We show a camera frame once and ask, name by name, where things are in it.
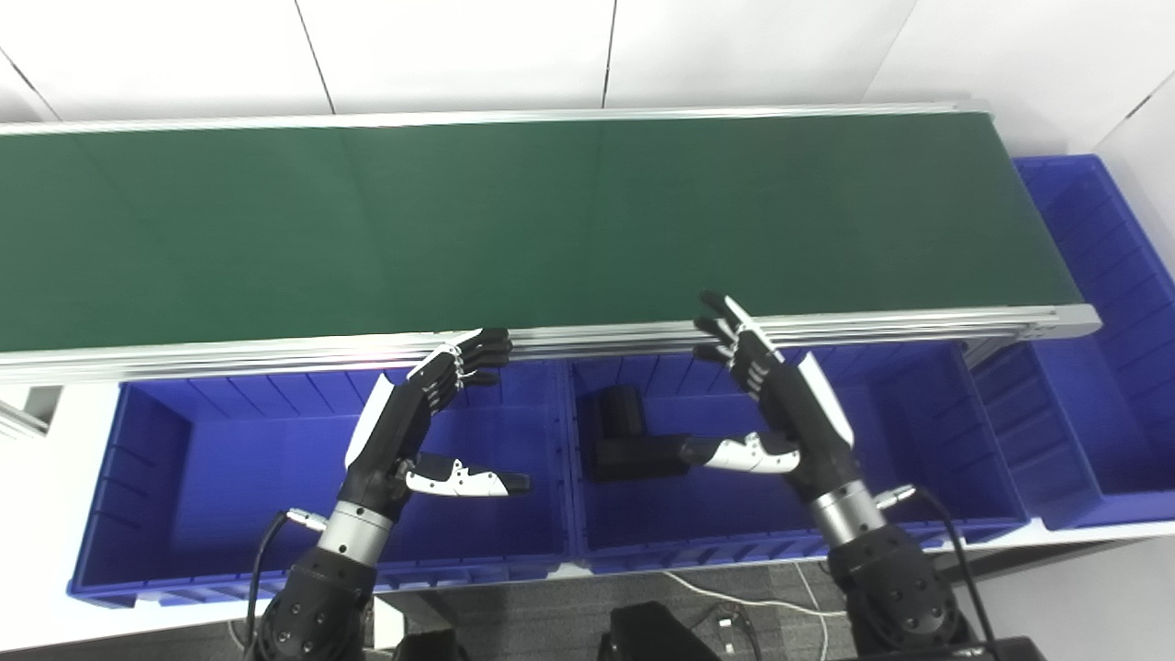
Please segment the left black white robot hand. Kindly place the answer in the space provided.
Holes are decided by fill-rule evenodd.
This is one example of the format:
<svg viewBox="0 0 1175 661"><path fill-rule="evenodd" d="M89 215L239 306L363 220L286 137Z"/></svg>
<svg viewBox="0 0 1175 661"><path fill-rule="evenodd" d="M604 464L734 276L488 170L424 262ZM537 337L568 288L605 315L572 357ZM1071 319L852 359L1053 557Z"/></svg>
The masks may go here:
<svg viewBox="0 0 1175 661"><path fill-rule="evenodd" d="M352 432L340 503L398 521L415 492L499 498L532 490L529 475L422 452L436 414L465 387L494 386L512 348L504 328L478 328L439 344L398 384L381 375Z"/></svg>

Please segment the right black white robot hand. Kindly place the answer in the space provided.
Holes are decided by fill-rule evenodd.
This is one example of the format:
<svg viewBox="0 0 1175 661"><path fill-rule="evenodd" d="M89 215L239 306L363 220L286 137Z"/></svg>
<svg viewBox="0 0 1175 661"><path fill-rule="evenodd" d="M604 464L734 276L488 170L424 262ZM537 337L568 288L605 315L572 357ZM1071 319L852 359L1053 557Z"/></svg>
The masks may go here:
<svg viewBox="0 0 1175 661"><path fill-rule="evenodd" d="M855 432L817 356L786 360L756 319L734 298L701 290L712 310L694 328L713 342L697 344L697 359L721 364L743 393L756 402L766 431L726 438L689 436L680 459L700 467L783 475L804 505L859 481Z"/></svg>

